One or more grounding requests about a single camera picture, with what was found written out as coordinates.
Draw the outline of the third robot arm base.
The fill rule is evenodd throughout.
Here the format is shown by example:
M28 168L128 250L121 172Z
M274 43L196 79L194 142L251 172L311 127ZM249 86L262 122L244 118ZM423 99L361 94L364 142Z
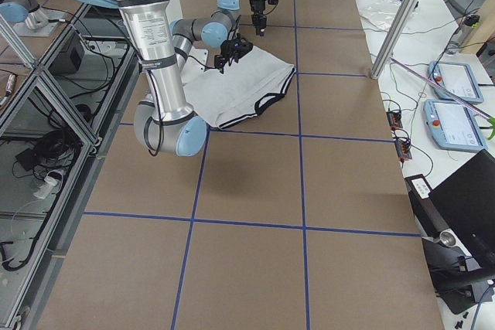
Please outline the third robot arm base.
M37 0L1 0L1 16L19 36L44 37L53 32L49 17Z

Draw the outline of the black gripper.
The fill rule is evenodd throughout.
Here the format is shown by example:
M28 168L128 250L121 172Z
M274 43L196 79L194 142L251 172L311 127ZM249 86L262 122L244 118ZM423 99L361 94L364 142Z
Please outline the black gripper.
M267 0L250 0L251 21L255 28L256 35L264 36L266 31L266 8Z
M220 53L214 56L214 68L223 71L226 64L231 66L235 62L233 52L232 46L221 46Z

